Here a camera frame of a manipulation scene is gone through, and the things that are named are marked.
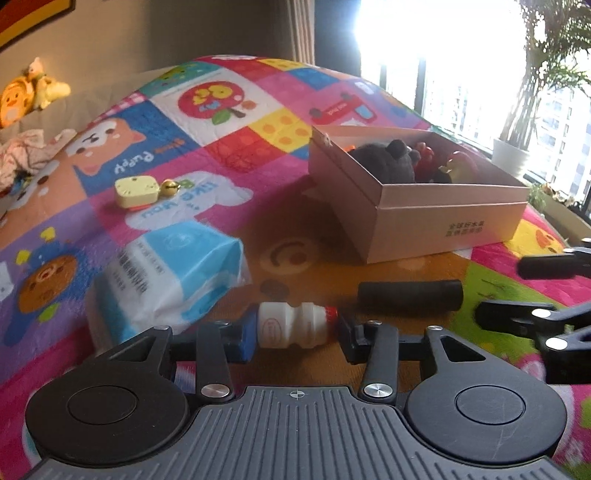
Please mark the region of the colourful cartoon play mat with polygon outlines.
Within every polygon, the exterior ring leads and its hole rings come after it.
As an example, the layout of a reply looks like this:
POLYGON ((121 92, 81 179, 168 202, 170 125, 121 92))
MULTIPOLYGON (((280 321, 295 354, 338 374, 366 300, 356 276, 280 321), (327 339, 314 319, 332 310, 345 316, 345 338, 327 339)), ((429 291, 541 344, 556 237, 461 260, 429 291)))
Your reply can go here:
POLYGON ((263 301, 348 308, 365 281, 460 279, 458 334, 541 376, 531 342, 481 330, 485 298, 571 306, 589 299, 585 278, 524 281, 527 254, 563 247, 527 209, 508 242, 367 265, 308 176, 317 126, 428 129, 376 85, 301 63, 247 56, 202 57, 149 82, 110 110, 83 107, 78 137, 22 190, 1 219, 1 475, 18 479, 38 461, 24 426, 30 396, 90 357, 85 292, 128 242, 195 219, 242 239, 252 281, 211 317, 232 320, 263 301), (127 210, 117 179, 148 175, 158 200, 127 210))

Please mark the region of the black plush toy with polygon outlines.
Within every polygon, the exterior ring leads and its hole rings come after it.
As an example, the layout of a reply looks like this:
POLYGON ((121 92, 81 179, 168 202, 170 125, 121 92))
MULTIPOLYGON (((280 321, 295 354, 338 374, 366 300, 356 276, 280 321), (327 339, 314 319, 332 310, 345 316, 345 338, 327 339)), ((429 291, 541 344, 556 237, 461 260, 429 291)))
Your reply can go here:
POLYGON ((394 139, 388 145, 367 143, 352 149, 349 155, 382 184, 416 182, 414 167, 421 155, 403 140, 394 139))

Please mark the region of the black cylinder handle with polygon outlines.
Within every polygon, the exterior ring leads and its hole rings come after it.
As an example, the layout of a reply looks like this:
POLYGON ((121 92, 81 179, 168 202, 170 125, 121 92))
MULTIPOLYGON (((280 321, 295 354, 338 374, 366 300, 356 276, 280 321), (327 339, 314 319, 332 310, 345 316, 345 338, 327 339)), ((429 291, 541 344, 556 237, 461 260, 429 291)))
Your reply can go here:
POLYGON ((458 279, 413 282, 362 282, 361 309, 382 315, 426 316, 459 311, 464 301, 458 279))

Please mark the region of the red framed picture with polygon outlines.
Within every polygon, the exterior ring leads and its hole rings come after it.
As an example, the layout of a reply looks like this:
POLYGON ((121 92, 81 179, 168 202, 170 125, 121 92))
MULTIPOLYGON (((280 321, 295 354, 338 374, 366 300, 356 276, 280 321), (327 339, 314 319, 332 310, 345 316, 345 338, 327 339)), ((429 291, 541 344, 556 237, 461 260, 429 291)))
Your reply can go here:
POLYGON ((8 47, 47 22, 71 12, 75 0, 8 0, 1 2, 0 47, 8 47))

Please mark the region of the pink crumpled cloth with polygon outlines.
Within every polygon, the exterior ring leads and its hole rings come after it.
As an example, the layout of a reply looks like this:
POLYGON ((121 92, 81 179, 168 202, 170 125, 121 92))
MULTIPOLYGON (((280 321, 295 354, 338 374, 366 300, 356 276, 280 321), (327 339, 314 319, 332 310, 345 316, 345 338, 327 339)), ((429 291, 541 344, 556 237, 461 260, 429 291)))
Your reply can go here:
POLYGON ((64 129, 45 141, 42 129, 17 134, 1 145, 1 191, 11 189, 20 174, 39 173, 76 135, 64 129))

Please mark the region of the white cardboard box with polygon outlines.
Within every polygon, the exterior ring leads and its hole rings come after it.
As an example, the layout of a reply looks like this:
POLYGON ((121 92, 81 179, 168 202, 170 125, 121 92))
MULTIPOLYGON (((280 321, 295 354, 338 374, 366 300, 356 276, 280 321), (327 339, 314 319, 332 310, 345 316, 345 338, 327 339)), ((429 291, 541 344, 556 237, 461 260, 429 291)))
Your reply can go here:
POLYGON ((311 131, 308 172, 363 261, 379 263, 511 239, 528 189, 488 159, 428 130, 320 126, 311 131), (385 184, 349 146, 401 139, 425 142, 439 159, 467 155, 477 170, 467 182, 385 184))

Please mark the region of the red figurine toy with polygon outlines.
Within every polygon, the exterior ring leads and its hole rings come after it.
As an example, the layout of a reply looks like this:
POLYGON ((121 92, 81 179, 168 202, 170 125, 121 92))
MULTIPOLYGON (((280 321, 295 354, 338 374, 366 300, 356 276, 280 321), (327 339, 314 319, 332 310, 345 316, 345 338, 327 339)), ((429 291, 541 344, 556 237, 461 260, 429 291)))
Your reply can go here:
POLYGON ((437 170, 435 153, 425 142, 418 142, 414 149, 419 153, 419 160, 414 166, 415 179, 417 182, 430 182, 437 170))

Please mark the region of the palm plant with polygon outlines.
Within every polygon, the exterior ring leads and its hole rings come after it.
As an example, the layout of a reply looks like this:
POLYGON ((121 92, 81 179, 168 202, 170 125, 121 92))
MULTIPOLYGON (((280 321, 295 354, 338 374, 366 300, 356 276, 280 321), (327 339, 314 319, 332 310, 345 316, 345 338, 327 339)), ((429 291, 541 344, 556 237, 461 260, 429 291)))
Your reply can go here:
POLYGON ((526 151, 536 130, 545 93, 590 89, 590 74, 579 65, 590 54, 588 1, 521 1, 525 27, 525 70, 517 103, 500 140, 526 151))

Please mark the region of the yellow small plush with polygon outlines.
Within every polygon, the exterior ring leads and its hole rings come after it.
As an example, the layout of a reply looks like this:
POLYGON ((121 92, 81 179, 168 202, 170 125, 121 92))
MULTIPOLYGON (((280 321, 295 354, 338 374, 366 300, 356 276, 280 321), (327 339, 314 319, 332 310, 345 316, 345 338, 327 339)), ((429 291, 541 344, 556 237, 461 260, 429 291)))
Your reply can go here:
POLYGON ((71 87, 45 73, 43 64, 36 57, 28 67, 27 79, 32 83, 35 91, 34 108, 43 110, 52 102, 65 98, 71 94, 71 87))

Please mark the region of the beige curtain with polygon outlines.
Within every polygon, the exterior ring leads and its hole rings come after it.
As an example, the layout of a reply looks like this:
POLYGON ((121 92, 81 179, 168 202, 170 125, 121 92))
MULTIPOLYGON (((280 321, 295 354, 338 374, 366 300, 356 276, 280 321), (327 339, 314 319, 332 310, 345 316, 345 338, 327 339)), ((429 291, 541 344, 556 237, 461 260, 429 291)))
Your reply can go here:
POLYGON ((287 31, 294 60, 315 64, 315 1, 287 1, 287 31))

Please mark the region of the blue tissue pack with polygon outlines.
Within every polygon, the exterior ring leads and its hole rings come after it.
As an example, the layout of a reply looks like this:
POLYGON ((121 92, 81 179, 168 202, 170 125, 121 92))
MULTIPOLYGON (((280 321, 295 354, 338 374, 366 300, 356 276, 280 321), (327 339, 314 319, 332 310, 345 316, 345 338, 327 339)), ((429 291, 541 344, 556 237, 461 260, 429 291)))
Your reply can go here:
POLYGON ((249 282, 238 238, 195 220, 146 232, 119 250, 86 292, 95 351, 152 327, 181 333, 249 282))

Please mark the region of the white plant pot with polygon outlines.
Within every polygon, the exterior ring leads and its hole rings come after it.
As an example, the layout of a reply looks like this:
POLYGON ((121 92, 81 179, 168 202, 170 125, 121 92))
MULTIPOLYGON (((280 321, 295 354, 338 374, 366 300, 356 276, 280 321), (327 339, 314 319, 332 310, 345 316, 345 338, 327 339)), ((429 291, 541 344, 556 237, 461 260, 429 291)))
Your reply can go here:
POLYGON ((492 163, 511 176, 521 177, 526 171, 529 155, 527 151, 510 145, 500 139, 494 140, 492 163))

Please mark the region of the orange duck plush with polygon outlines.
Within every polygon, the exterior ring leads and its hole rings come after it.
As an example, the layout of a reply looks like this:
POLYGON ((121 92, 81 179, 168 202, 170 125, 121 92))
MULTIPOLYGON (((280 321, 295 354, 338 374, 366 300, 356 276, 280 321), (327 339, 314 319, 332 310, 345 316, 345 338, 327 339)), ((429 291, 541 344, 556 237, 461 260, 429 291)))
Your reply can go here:
POLYGON ((32 83, 24 76, 13 79, 1 94, 1 127, 6 128, 28 114, 34 104, 32 83))

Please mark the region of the white yogurt drink bottle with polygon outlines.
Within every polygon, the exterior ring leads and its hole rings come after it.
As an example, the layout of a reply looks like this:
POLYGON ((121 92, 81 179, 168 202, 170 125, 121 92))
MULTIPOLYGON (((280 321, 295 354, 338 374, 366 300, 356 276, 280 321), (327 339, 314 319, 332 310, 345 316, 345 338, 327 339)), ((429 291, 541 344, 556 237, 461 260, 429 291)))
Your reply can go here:
POLYGON ((297 345, 312 349, 329 342, 338 320, 338 309, 303 302, 263 302, 257 311, 257 343, 263 349, 287 349, 297 345))

